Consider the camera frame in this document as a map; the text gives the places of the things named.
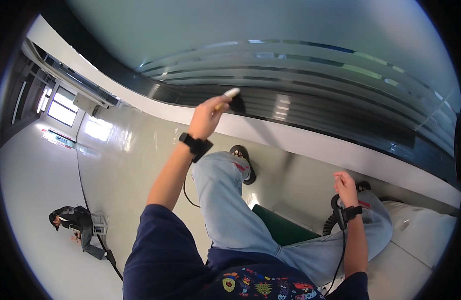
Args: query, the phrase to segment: light blue jeans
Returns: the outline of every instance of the light blue jeans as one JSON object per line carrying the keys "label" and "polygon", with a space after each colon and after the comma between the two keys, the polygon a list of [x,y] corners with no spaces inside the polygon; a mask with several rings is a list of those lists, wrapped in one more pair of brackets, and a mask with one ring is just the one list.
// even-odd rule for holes
{"label": "light blue jeans", "polygon": [[[342,255],[342,232],[282,247],[263,221],[242,199],[242,182],[249,165],[229,152],[201,158],[192,170],[199,203],[212,247],[273,255],[304,272],[312,282],[332,281]],[[389,243],[392,221],[381,201],[369,190],[358,193],[369,248],[369,260]],[[342,276],[343,264],[338,275]]]}

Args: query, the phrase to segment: hand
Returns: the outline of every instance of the hand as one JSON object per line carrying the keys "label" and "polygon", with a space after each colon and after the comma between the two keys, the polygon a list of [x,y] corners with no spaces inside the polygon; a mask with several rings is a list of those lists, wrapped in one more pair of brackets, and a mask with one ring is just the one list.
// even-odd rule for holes
{"label": "hand", "polygon": [[206,100],[195,108],[188,134],[194,139],[207,140],[214,132],[223,112],[229,108],[232,98],[217,96]]}
{"label": "hand", "polygon": [[357,201],[354,179],[346,171],[335,172],[334,179],[334,189],[339,194],[345,207],[358,207],[359,202]]}

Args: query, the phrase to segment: green chair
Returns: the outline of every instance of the green chair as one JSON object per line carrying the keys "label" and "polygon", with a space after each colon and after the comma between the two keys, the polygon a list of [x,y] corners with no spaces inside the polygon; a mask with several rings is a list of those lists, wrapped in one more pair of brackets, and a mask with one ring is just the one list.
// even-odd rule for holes
{"label": "green chair", "polygon": [[305,229],[258,204],[252,211],[259,216],[275,242],[281,246],[292,245],[320,237],[321,235]]}

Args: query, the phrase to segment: gray pants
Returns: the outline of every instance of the gray pants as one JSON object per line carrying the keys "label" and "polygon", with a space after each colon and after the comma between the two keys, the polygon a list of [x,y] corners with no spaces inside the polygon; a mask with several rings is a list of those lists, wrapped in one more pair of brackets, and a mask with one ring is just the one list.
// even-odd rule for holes
{"label": "gray pants", "polygon": [[82,250],[89,253],[90,255],[94,256],[97,259],[102,259],[104,256],[104,249],[98,248],[96,246],[92,246],[90,244],[90,240],[92,238],[92,227],[86,227],[82,229],[81,232],[81,245]]}

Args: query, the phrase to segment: navy t-shirt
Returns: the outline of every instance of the navy t-shirt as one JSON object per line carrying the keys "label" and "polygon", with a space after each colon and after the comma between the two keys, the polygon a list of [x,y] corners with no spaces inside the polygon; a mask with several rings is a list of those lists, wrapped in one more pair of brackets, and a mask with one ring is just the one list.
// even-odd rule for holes
{"label": "navy t-shirt", "polygon": [[[125,264],[124,299],[324,299],[306,274],[272,255],[211,248],[208,260],[173,212],[147,205]],[[349,276],[325,299],[369,299],[367,274]]]}

